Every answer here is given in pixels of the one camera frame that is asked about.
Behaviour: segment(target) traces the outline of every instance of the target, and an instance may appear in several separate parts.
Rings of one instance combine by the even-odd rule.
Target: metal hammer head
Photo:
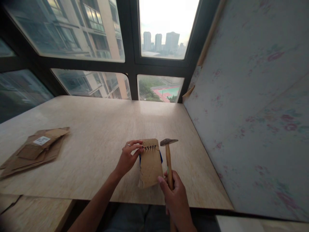
[[[171,143],[174,143],[174,142],[177,142],[178,140],[172,140],[172,139],[164,139],[160,142],[160,146],[161,147],[164,147],[165,145],[167,144],[171,144]]]

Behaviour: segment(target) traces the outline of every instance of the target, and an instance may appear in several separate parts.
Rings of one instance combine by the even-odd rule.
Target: green court
[[[178,95],[178,91],[179,91],[179,87],[170,88],[170,89],[158,90],[158,92],[159,92],[160,94],[162,94],[162,93],[169,93],[170,96],[173,96],[173,95],[177,96],[177,95]]]

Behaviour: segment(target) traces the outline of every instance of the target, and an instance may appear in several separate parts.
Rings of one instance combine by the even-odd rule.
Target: tabletop
[[[6,231],[61,231],[74,200],[0,194],[0,204],[15,204],[1,214]]]
[[[0,181],[0,193],[90,200],[133,139],[178,139],[172,168],[191,207],[233,209],[183,104],[59,96],[0,124],[0,163],[37,130],[70,127],[58,158]],[[160,147],[163,171],[165,148]],[[139,189],[139,162],[122,178],[111,201],[164,205],[159,185]]]

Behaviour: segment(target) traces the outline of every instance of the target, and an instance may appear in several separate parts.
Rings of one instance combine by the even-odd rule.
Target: cardboard cover
[[[26,170],[26,169],[29,169],[29,168],[32,168],[32,167],[35,167],[35,166],[38,166],[38,165],[41,165],[41,164],[44,164],[44,163],[47,163],[49,161],[56,159],[59,154],[63,140],[65,138],[63,135],[69,133],[70,128],[65,127],[65,128],[61,128],[61,130],[65,130],[66,132],[62,131],[62,136],[60,136],[60,138],[54,141],[54,143],[50,144],[49,147],[45,148],[44,151],[41,152],[38,155],[38,157],[33,160],[22,158],[18,156],[18,154],[25,147],[26,144],[34,141],[35,138],[46,135],[48,131],[52,131],[52,130],[39,130],[34,135],[29,136],[26,142],[14,154],[12,154],[6,162],[4,162],[0,166],[0,169],[4,169],[0,177],[4,178],[16,172],[20,172],[20,171],[23,171],[23,170]]]
[[[57,139],[67,133],[68,131],[66,130],[52,129],[47,130],[43,134],[35,135],[32,140],[24,144],[17,155],[21,158],[35,160],[44,149],[48,148]]]
[[[163,177],[159,142],[157,139],[143,139],[143,146],[151,149],[141,154],[140,181],[138,187],[148,188],[158,183],[158,176]]]

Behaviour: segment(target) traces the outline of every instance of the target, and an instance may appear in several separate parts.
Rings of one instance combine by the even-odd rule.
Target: hammer
[[[167,164],[167,183],[170,187],[170,190],[174,190],[174,183],[173,183],[173,174],[172,174],[172,164],[171,164],[171,153],[170,153],[170,144],[175,143],[178,140],[172,140],[172,139],[164,139],[160,142],[160,146],[165,146],[165,153],[166,153],[166,164]],[[177,228],[174,222],[172,221],[172,218],[170,217],[170,225],[171,225],[171,232],[176,232]]]

